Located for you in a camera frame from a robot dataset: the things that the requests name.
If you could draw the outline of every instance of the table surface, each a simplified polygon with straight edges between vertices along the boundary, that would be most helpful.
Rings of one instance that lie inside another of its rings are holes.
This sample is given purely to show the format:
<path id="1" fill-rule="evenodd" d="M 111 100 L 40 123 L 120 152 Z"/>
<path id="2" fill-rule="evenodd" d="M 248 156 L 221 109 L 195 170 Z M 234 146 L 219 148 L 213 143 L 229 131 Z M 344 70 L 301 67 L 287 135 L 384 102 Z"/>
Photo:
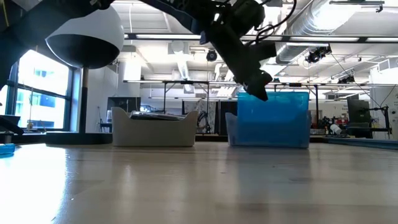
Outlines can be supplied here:
<path id="1" fill-rule="evenodd" d="M 398 223 L 398 152 L 26 145 L 0 159 L 0 223 Z"/>

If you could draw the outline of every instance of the blue object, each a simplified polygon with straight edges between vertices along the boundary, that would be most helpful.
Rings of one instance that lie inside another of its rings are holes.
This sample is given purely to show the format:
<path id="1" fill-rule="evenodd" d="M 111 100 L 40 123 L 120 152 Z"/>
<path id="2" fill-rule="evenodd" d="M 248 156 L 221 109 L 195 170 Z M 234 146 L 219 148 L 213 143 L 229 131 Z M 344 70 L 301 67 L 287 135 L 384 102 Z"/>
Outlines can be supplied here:
<path id="1" fill-rule="evenodd" d="M 0 155 L 13 154 L 14 152 L 14 144 L 0 144 Z"/>
<path id="2" fill-rule="evenodd" d="M 247 93 L 238 95 L 238 118 L 234 144 L 307 148 L 311 116 L 309 94 L 303 92 L 268 93 L 262 101 Z"/>

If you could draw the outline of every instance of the window frame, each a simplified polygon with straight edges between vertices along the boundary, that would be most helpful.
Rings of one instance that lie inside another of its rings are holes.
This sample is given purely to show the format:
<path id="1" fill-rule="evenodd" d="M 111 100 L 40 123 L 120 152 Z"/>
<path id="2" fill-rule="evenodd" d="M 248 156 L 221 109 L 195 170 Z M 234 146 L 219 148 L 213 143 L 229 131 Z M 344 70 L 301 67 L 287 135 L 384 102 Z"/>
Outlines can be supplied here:
<path id="1" fill-rule="evenodd" d="M 73 72 L 77 69 L 71 67 L 65 63 L 61 63 L 66 65 L 69 69 L 68 72 L 68 85 L 67 85 L 67 94 L 61 95 L 58 93 L 53 93 L 47 90 L 41 90 L 38 88 L 34 88 L 32 86 L 23 85 L 18 83 L 18 72 L 19 72 L 19 60 L 12 66 L 9 80 L 7 81 L 8 93 L 7 93 L 7 103 L 6 103 L 6 114 L 15 115 L 16 106 L 17 106 L 17 92 L 18 89 L 21 90 L 29 90 L 40 94 L 45 94 L 48 96 L 54 96 L 56 98 L 62 98 L 65 100 L 65 111 L 63 115 L 63 128 L 46 128 L 47 131 L 69 131 L 70 130 L 70 116 L 72 110 L 72 93 L 73 93 Z"/>

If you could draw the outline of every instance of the ceiling duct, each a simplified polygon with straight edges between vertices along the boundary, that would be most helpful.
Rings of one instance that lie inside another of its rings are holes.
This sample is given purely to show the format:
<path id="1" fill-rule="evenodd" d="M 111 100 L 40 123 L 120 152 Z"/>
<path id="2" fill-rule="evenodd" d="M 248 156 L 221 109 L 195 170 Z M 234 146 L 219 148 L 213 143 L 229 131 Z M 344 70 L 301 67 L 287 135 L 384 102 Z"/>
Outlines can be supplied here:
<path id="1" fill-rule="evenodd" d="M 185 56 L 187 54 L 188 44 L 180 40 L 175 40 L 169 45 L 169 51 L 170 49 L 172 51 L 172 54 L 176 55 L 177 66 L 181 74 L 181 79 L 189 80 L 189 70 L 187 65 L 187 58 Z M 195 87 L 193 85 L 184 85 L 183 89 L 184 93 L 186 94 L 195 93 Z"/>
<path id="2" fill-rule="evenodd" d="M 313 0 L 288 28 L 284 35 L 329 35 L 341 27 L 360 9 L 359 6 L 339 6 L 330 0 Z M 278 64 L 289 64 L 305 53 L 308 46 L 294 46 L 277 43 Z"/>

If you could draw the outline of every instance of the ceiling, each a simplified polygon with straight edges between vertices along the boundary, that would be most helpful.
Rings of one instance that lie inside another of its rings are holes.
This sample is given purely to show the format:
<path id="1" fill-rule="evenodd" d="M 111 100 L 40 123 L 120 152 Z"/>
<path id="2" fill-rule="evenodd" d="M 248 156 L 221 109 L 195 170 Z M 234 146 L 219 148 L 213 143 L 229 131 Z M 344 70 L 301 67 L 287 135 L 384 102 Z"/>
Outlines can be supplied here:
<path id="1" fill-rule="evenodd" d="M 32 8 L 38 0 L 14 0 L 26 9 Z M 283 0 L 282 14 L 289 12 L 292 0 Z M 310 0 L 298 0 L 298 6 L 293 16 L 297 15 Z M 376 13 L 376 8 L 362 8 L 352 16 L 348 22 L 335 30 L 332 35 L 398 35 L 398 1 L 386 0 L 384 11 Z M 112 4 L 118 12 L 125 32 L 135 33 L 189 33 L 172 16 L 163 13 L 140 1 L 115 1 Z M 139 51 L 145 66 L 143 75 L 166 74 L 177 70 L 177 61 L 173 55 L 169 55 L 168 44 L 170 41 L 133 40 L 125 41 L 125 45 L 134 45 Z M 199 46 L 197 42 L 188 42 L 188 45 Z M 398 45 L 394 44 L 331 44 L 333 55 L 345 69 L 354 68 L 358 80 L 366 81 L 369 76 L 369 68 L 375 66 L 383 57 L 398 55 Z M 130 53 L 123 52 L 119 58 L 128 58 Z M 187 58 L 189 70 L 214 71 L 216 63 L 207 62 L 206 53 L 195 51 L 194 55 Z M 281 71 L 280 78 L 286 82 L 298 82 L 311 78 L 317 82 L 330 81 L 330 77 L 343 72 L 340 65 L 333 57 L 327 57 L 315 65 L 308 67 L 304 57 L 285 67 Z"/>

